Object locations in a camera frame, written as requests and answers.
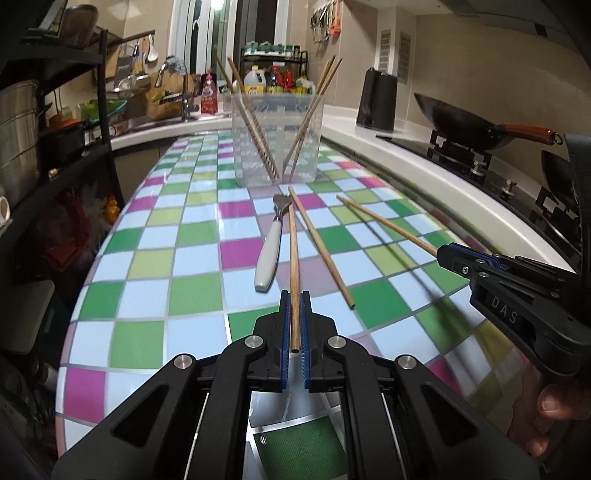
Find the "black electric kettle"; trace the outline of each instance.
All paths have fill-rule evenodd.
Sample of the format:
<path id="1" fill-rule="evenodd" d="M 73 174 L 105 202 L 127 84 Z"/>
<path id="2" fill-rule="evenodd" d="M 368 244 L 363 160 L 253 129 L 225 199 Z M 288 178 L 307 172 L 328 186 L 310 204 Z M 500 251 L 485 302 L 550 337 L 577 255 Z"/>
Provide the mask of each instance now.
<path id="1" fill-rule="evenodd" d="M 383 132 L 394 131 L 398 79 L 373 68 L 365 72 L 357 124 Z"/>

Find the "stovetop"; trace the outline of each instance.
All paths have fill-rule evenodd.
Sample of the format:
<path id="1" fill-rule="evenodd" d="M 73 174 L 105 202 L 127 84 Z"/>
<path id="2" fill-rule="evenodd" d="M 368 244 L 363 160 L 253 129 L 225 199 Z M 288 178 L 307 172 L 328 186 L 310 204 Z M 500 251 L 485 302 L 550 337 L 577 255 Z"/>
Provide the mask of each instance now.
<path id="1" fill-rule="evenodd" d="M 541 187 L 537 198 L 522 190 L 512 179 L 489 169 L 493 156 L 452 143 L 433 131 L 430 142 L 386 135 L 377 138 L 420 155 L 458 175 L 493 197 L 534 228 L 576 271 L 581 261 L 581 235 L 578 212 L 561 209 L 557 199 Z"/>

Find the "finger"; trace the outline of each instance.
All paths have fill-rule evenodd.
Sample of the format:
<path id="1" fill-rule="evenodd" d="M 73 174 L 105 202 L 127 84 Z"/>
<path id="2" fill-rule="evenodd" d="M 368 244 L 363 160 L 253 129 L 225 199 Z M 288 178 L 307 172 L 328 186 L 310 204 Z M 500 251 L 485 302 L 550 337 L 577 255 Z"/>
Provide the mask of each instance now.
<path id="1" fill-rule="evenodd" d="M 550 420 L 587 420 L 591 416 L 591 390 L 578 382 L 549 385 L 540 394 L 538 411 Z"/>

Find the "metal screw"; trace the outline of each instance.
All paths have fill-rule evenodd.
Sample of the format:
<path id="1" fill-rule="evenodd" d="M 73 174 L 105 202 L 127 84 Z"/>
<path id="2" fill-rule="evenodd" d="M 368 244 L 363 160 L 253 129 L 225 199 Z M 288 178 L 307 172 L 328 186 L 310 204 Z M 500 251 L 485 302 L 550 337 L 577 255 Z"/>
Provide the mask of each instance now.
<path id="1" fill-rule="evenodd" d="M 179 355 L 174 359 L 174 366 L 176 368 L 180 368 L 181 370 L 190 367 L 192 363 L 193 360 L 188 355 Z"/>
<path id="2" fill-rule="evenodd" d="M 405 370 L 412 370 L 417 366 L 417 359 L 411 355 L 403 355 L 398 359 L 398 365 Z"/>
<path id="3" fill-rule="evenodd" d="M 258 335 L 251 335 L 244 339 L 244 345 L 248 348 L 259 348 L 263 343 L 263 339 Z"/>
<path id="4" fill-rule="evenodd" d="M 345 345 L 347 345 L 347 340 L 337 335 L 329 338 L 329 345 L 332 348 L 343 348 Z"/>

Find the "white mug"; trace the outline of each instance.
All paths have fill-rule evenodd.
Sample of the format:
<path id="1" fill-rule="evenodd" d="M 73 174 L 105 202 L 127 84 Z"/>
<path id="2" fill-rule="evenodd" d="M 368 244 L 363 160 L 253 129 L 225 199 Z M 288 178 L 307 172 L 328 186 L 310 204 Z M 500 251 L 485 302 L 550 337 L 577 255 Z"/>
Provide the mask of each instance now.
<path id="1" fill-rule="evenodd" d="M 2 228 L 10 218 L 10 205 L 6 197 L 0 197 L 0 228 Z"/>

